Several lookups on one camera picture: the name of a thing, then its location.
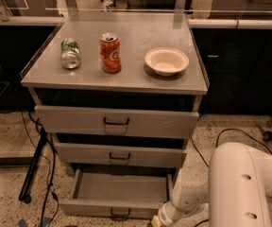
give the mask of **bowl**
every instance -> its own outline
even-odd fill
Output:
[[[190,62],[182,51],[170,47],[152,49],[146,53],[144,60],[151,69],[164,77],[185,70]]]

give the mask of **drawer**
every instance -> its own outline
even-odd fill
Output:
[[[61,161],[81,164],[182,168],[186,157],[186,149],[68,143],[55,143],[55,148]]]
[[[198,113],[36,106],[48,132],[190,138]]]
[[[152,219],[173,189],[166,169],[84,165],[76,171],[65,214],[117,219]]]

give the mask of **black drawer handle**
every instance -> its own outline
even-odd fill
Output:
[[[122,221],[128,220],[129,215],[130,215],[130,208],[128,208],[126,215],[114,214],[113,208],[111,208],[110,210],[110,217],[115,218],[116,220],[122,220]]]
[[[127,160],[129,160],[129,158],[130,158],[130,153],[128,154],[127,157],[114,157],[114,156],[111,155],[111,152],[110,152],[109,157],[110,157],[110,159],[112,159],[112,160],[127,161]]]
[[[106,125],[121,125],[121,126],[126,126],[126,125],[128,125],[128,123],[129,123],[129,118],[127,118],[127,121],[124,122],[124,123],[117,123],[117,122],[108,122],[108,121],[107,121],[107,117],[104,117],[104,123],[105,123]]]

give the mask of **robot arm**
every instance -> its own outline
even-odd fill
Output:
[[[272,198],[272,156],[240,143],[216,149],[208,186],[175,187],[173,198],[152,220],[154,227],[171,226],[210,205],[212,227],[271,227],[267,197]]]

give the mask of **speckled floor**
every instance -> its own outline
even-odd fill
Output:
[[[198,150],[202,153],[207,162],[211,158],[216,138],[224,129],[236,128],[246,131],[251,136],[262,141],[262,134],[256,125],[260,125],[265,130],[272,127],[272,116],[247,116],[247,115],[203,115],[196,126],[194,142]],[[27,112],[0,113],[0,157],[22,157],[32,156],[35,148],[32,146],[26,133],[37,144],[39,135],[35,130],[35,124],[30,120]],[[225,131],[221,134],[219,144],[237,141],[248,144],[254,148],[265,150],[263,146],[249,139],[239,131]],[[272,150],[272,142],[267,144]],[[31,189],[31,203],[26,204],[18,200],[21,187],[23,185],[27,168],[0,168],[0,226],[38,226],[43,209],[43,199],[46,192],[47,176],[49,174],[49,159],[52,162],[52,154],[49,147],[45,147],[42,153],[46,157],[41,157],[37,175]],[[68,174],[68,167],[61,163],[57,157],[56,172],[52,191],[59,199],[66,199],[69,195],[73,177]],[[191,142],[188,145],[188,156],[179,173],[179,180],[189,186],[196,186],[207,181],[208,168],[196,152]],[[48,198],[44,219],[52,218],[57,210],[57,203]],[[269,204],[272,218],[272,203]],[[208,218],[208,207],[191,218],[180,220],[174,227],[193,227],[201,220]],[[125,227],[148,227],[149,220],[129,219],[127,221],[113,221],[109,218],[87,218],[66,216],[61,209],[58,210],[50,226],[125,226]],[[200,226],[209,226],[208,222]]]

